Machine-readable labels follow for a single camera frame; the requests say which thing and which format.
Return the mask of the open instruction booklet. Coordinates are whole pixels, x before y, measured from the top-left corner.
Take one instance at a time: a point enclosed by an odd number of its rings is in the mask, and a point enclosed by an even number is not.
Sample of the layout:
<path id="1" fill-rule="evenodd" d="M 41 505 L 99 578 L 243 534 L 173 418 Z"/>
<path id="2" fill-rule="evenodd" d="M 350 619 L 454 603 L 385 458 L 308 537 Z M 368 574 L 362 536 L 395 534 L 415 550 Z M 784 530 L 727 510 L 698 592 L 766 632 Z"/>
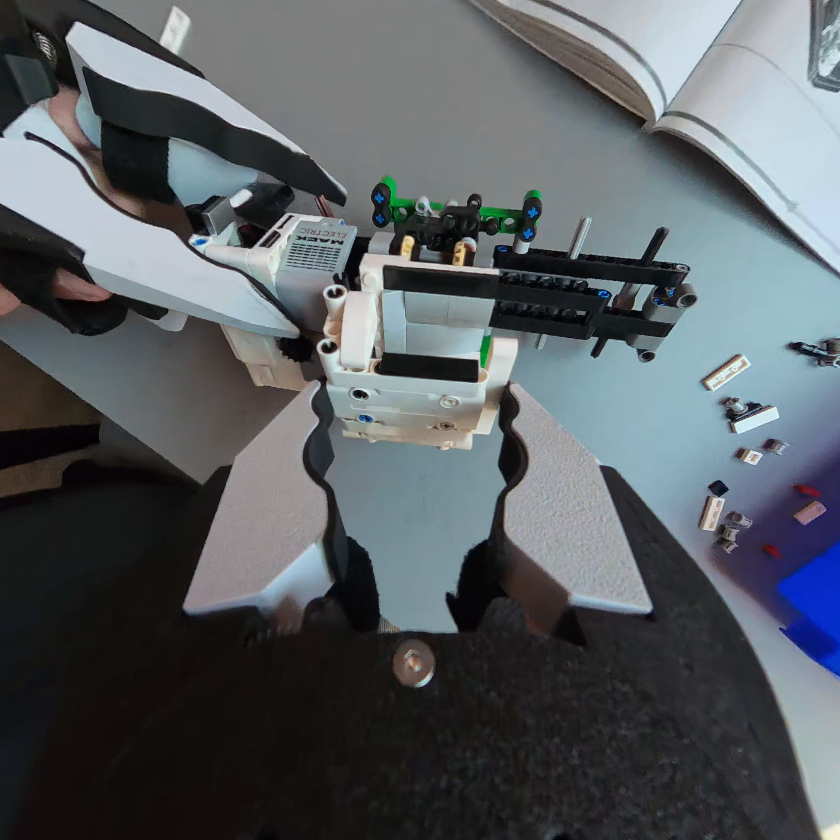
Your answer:
<path id="1" fill-rule="evenodd" d="M 704 150 L 835 273 L 839 92 L 807 78 L 811 1 L 476 1 L 539 53 Z"/>

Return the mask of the person's left hand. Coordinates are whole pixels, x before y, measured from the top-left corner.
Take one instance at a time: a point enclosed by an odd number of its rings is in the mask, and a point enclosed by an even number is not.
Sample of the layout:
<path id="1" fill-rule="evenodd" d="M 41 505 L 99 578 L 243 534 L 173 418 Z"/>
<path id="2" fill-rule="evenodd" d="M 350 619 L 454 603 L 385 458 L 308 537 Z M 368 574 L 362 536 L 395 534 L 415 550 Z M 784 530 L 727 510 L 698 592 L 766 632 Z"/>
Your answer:
<path id="1" fill-rule="evenodd" d="M 189 235 L 192 230 L 180 204 L 157 203 L 133 196 L 111 184 L 99 147 L 79 123 L 79 96 L 75 89 L 60 86 L 59 92 L 52 99 L 42 101 L 26 112 L 23 117 L 23 131 L 37 133 L 54 144 L 59 144 L 57 138 L 60 134 L 65 139 L 60 146 L 66 150 L 73 148 L 76 158 L 84 161 L 99 192 L 108 200 L 143 221 L 168 228 L 178 235 Z M 62 268 L 54 270 L 51 284 L 53 297 L 57 300 L 81 301 L 92 305 L 107 301 L 112 295 L 111 292 L 96 287 Z"/>

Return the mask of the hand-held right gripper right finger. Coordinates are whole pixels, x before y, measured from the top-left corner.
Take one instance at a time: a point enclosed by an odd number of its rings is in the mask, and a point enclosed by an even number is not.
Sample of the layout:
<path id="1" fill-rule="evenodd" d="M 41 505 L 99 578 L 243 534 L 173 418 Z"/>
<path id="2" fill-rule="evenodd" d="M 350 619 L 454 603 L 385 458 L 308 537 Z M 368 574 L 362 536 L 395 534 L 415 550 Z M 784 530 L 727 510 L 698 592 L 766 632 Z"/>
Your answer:
<path id="1" fill-rule="evenodd" d="M 601 462 L 519 383 L 505 386 L 498 424 L 492 555 L 527 629 L 584 644 L 579 611 L 653 622 Z"/>

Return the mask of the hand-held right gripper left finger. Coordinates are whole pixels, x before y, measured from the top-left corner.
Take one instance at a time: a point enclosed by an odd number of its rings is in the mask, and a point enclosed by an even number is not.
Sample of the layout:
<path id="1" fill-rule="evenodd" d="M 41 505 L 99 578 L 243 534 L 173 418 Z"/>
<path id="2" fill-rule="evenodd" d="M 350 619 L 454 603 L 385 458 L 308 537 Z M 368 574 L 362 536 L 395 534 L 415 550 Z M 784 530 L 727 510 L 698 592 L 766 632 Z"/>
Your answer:
<path id="1" fill-rule="evenodd" d="M 333 408 L 312 381 L 235 457 L 185 595 L 189 616 L 254 607 L 303 617 L 345 577 L 348 543 L 326 474 Z"/>

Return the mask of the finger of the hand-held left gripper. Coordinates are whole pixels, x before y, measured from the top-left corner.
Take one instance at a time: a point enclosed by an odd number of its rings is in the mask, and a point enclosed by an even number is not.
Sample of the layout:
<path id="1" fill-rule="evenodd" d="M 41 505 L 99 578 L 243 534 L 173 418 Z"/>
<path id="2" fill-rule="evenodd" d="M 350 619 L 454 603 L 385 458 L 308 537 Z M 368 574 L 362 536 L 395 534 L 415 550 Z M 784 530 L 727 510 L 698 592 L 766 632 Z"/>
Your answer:
<path id="1" fill-rule="evenodd" d="M 306 151 L 208 80 L 83 23 L 71 27 L 66 44 L 80 87 L 102 121 L 186 141 L 346 204 L 345 187 Z"/>
<path id="2" fill-rule="evenodd" d="M 87 275 L 107 291 L 276 338 L 301 333 L 257 280 L 126 213 L 79 161 L 37 135 L 2 141 L 2 206 L 37 234 L 58 237 L 68 256 L 80 253 Z"/>

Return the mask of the white lego plate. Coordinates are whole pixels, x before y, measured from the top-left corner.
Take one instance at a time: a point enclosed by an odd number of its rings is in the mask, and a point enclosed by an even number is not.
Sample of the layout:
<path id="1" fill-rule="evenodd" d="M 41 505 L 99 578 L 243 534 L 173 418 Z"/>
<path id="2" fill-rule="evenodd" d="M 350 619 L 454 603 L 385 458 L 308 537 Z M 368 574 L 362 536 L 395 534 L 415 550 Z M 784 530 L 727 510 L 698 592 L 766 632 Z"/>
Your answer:
<path id="1" fill-rule="evenodd" d="M 173 5 L 165 21 L 159 44 L 172 54 L 179 56 L 192 30 L 192 20 L 189 15 Z"/>

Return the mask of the blue plastic bin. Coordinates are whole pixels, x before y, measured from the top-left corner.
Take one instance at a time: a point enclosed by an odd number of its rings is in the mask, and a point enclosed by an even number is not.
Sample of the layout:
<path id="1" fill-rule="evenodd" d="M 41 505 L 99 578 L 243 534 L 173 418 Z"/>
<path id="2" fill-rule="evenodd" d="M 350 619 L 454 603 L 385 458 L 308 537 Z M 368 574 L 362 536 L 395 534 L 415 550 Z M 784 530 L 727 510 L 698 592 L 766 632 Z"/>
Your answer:
<path id="1" fill-rule="evenodd" d="M 798 617 L 781 629 L 808 658 L 839 678 L 839 544 L 776 585 Z"/>

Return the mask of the scattered small lego pieces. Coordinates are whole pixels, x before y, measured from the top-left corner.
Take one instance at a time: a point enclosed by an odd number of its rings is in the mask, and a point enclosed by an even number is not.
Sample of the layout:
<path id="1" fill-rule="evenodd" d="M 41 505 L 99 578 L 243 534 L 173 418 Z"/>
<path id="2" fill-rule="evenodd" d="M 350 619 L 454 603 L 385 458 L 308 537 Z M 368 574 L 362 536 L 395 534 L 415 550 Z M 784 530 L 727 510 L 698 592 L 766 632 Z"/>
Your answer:
<path id="1" fill-rule="evenodd" d="M 837 337 L 824 339 L 819 343 L 792 342 L 788 347 L 795 353 L 810 358 L 820 367 L 838 369 L 839 339 Z M 744 372 L 749 365 L 749 360 L 744 355 L 738 354 L 711 372 L 701 383 L 707 391 L 715 392 Z M 776 406 L 760 402 L 744 402 L 737 397 L 723 399 L 721 406 L 725 410 L 729 430 L 733 434 L 752 432 L 777 420 L 780 416 Z M 789 445 L 781 439 L 769 438 L 761 449 L 740 448 L 736 453 L 736 459 L 744 465 L 756 466 L 764 455 L 782 455 L 788 447 Z M 709 493 L 700 514 L 698 527 L 701 531 L 712 533 L 716 537 L 715 544 L 721 552 L 731 554 L 739 546 L 739 535 L 742 531 L 751 529 L 753 520 L 740 511 L 724 513 L 725 496 L 729 491 L 724 481 L 714 480 L 707 488 Z M 807 485 L 796 485 L 794 489 L 800 496 L 808 499 L 807 504 L 794 514 L 795 522 L 806 526 L 827 512 L 818 489 Z"/>

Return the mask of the white lego truck model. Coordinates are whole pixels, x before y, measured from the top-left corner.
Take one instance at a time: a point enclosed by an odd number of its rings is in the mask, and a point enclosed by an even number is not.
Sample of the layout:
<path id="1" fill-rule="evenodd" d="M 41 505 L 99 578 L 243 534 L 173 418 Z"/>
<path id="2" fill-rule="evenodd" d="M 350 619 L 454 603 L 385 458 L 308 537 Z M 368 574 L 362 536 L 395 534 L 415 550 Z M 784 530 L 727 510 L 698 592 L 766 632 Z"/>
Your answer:
<path id="1" fill-rule="evenodd" d="M 373 236 L 332 214 L 291 211 L 285 185 L 254 183 L 186 208 L 190 243 L 241 269 L 288 310 L 297 338 L 223 326 L 256 385 L 299 391 L 319 362 L 343 435 L 469 449 L 488 434 L 518 357 L 518 333 L 610 341 L 642 362 L 697 303 L 690 268 L 658 258 L 660 227 L 640 257 L 587 254 L 583 217 L 566 250 L 533 244 L 542 195 L 520 207 L 371 191 Z"/>

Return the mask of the black chair leg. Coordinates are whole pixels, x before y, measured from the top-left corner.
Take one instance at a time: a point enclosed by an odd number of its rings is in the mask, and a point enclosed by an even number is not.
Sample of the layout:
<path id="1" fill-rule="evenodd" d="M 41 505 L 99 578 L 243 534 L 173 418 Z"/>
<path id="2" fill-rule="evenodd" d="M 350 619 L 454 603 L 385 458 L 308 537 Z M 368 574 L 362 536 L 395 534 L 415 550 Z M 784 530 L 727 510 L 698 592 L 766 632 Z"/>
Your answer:
<path id="1" fill-rule="evenodd" d="M 72 454 L 100 442 L 100 423 L 1 432 L 1 469 Z"/>

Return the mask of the black lego set box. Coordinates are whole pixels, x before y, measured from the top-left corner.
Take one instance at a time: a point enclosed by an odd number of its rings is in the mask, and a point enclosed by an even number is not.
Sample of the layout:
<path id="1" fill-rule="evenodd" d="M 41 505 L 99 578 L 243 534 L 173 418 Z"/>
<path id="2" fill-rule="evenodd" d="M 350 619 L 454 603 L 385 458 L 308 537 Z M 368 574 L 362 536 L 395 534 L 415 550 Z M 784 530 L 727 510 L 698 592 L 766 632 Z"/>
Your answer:
<path id="1" fill-rule="evenodd" d="M 811 1 L 807 78 L 814 88 L 839 92 L 839 1 Z"/>

